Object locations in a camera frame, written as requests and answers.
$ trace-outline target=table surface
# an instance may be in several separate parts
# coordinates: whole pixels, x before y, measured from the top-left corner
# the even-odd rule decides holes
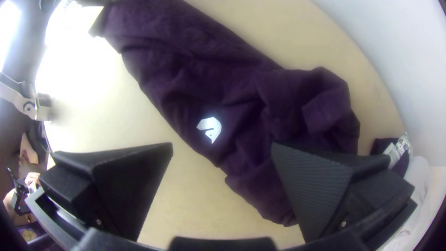
[[[307,0],[188,0],[285,68],[324,66],[345,79],[361,121],[359,153],[375,138],[405,128],[386,87],[356,44]],[[174,236],[269,236],[278,248],[304,243],[299,226],[264,220],[224,183],[225,174],[194,152],[170,128],[127,72],[121,56],[88,29],[98,7],[72,7],[49,28],[36,80],[53,98],[46,123],[53,151],[92,152],[172,142],[174,156],[145,220],[139,242],[166,248]]]

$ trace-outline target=hand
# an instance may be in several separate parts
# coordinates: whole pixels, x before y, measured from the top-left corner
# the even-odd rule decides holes
[[[28,173],[28,175],[25,178],[26,186],[30,186],[33,182],[40,185],[39,176],[40,176],[40,173],[38,173],[38,172]]]

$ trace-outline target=white cloth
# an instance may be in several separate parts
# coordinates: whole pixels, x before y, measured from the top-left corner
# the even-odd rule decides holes
[[[430,211],[427,191],[432,182],[432,175],[427,160],[420,156],[411,158],[404,179],[415,187],[410,197],[418,206],[407,222],[392,240],[383,248],[384,251],[407,251],[405,246],[411,239],[411,233],[423,215]]]

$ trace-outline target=metal bracket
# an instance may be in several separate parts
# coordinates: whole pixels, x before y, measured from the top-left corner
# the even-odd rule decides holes
[[[16,89],[21,89],[24,82],[16,82],[0,72],[0,98],[14,104],[21,113],[33,120],[49,121],[52,118],[50,96],[37,93],[34,85],[28,85],[30,97],[24,97]]]

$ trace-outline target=purple cloth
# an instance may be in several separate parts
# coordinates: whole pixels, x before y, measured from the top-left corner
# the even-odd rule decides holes
[[[360,124],[342,79],[324,68],[285,70],[181,0],[111,3],[91,32],[122,54],[172,128],[265,219],[296,224],[272,141],[357,152]],[[222,125],[213,144],[197,129],[209,117]]]

